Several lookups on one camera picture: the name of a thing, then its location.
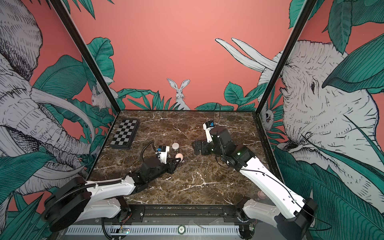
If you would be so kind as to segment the pink earbuds charging case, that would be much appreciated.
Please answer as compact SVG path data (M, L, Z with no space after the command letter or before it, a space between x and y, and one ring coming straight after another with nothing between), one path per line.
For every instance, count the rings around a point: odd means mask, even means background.
M178 154L176 154L175 158L179 158L182 161L184 156L183 156L183 154L178 153Z

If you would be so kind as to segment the white round charging case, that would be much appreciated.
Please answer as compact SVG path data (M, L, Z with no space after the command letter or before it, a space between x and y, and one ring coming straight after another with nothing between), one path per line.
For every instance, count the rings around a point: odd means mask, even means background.
M173 143L172 144L172 149L173 150L178 150L180 148L180 145L178 143Z

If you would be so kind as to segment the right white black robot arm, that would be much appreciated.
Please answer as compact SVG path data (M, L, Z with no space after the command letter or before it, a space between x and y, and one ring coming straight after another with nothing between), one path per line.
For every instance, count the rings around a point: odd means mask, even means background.
M247 146L236 145L223 126L209 121L203 129L206 140L193 142L195 155L214 155L220 166L233 168L248 178L274 203L270 206L245 200L241 211L246 217L272 225L287 240L301 240L315 219L318 204L289 189Z

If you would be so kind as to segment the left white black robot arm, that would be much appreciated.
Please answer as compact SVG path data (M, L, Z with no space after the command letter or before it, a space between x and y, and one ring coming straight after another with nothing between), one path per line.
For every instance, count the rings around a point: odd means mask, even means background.
M85 181L76 177L45 201L42 220L49 224L51 232L96 218L117 219L124 223L132 216L125 197L142 192L163 174L173 174L182 160L182 155L165 163L152 157L134 172L114 180Z

